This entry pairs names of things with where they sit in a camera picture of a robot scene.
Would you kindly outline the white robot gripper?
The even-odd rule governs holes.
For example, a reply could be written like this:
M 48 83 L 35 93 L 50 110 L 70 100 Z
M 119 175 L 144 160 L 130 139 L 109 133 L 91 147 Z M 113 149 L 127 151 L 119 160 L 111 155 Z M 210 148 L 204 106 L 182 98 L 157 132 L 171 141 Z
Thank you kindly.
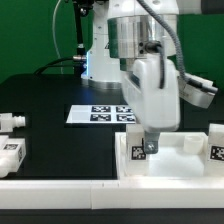
M 165 86 L 160 85 L 160 56 L 148 54 L 134 62 L 133 72 L 122 77 L 123 97 L 143 126 L 144 152 L 156 154 L 160 134 L 175 131 L 180 123 L 179 90 L 174 64 L 165 62 Z

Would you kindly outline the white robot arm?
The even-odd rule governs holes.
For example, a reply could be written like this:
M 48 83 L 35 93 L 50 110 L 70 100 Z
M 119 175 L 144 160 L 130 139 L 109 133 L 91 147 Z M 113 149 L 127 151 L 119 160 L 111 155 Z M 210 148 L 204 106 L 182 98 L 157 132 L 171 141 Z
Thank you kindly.
M 90 0 L 94 40 L 85 83 L 121 88 L 144 130 L 144 151 L 158 152 L 159 136 L 180 123 L 179 100 L 202 108 L 217 88 L 186 72 L 176 33 L 180 14 L 224 14 L 224 0 Z

